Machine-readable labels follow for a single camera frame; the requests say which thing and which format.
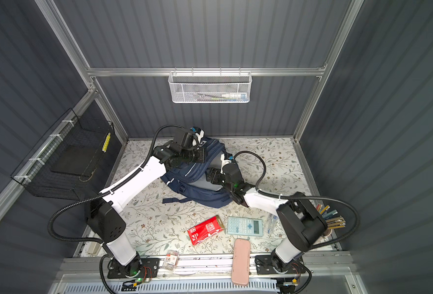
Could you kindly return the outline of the clear pen pack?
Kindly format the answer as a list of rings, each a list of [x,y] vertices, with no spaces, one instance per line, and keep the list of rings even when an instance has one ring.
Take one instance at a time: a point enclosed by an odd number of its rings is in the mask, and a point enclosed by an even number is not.
[[[278,222],[278,217],[277,216],[271,214],[268,217],[268,220],[267,220],[267,233],[269,235],[272,234],[275,231],[277,222]]]

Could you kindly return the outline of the navy blue student backpack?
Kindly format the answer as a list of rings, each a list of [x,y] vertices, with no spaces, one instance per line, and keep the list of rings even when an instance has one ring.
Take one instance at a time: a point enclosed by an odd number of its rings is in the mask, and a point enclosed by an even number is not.
[[[211,169],[221,170],[221,156],[227,155],[225,144],[204,137],[201,144],[207,152],[203,163],[183,163],[167,171],[161,180],[182,199],[164,198],[163,204],[196,202],[210,208],[222,208],[232,202],[230,193],[220,184],[207,181]]]

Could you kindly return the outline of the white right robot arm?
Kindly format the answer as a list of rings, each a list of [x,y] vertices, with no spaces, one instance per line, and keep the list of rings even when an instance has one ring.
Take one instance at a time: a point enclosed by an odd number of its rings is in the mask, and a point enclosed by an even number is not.
[[[249,154],[262,164],[262,175],[255,184],[246,182],[236,162],[236,157]],[[315,242],[327,230],[327,223],[305,194],[297,192],[291,196],[271,194],[260,189],[267,172],[264,160],[250,151],[236,155],[222,155],[211,163],[206,171],[207,181],[220,185],[238,205],[257,208],[277,216],[286,238],[272,252],[272,267],[278,272],[286,271],[293,260],[316,247]]]

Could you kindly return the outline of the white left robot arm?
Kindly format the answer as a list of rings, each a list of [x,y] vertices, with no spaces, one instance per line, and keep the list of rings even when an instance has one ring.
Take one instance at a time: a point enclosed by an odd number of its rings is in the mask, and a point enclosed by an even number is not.
[[[104,188],[94,199],[98,204],[98,223],[91,229],[100,236],[102,247],[121,266],[133,263],[138,253],[124,230],[121,216],[128,203],[149,184],[169,169],[183,163],[203,163],[206,157],[201,141],[205,132],[200,127],[186,129],[167,124],[156,130],[144,161],[115,184]]]

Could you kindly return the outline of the teal calculator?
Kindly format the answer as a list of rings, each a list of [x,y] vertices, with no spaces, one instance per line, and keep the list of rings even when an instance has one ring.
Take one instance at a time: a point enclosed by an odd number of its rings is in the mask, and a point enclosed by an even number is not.
[[[228,217],[226,233],[238,236],[263,236],[262,219]]]

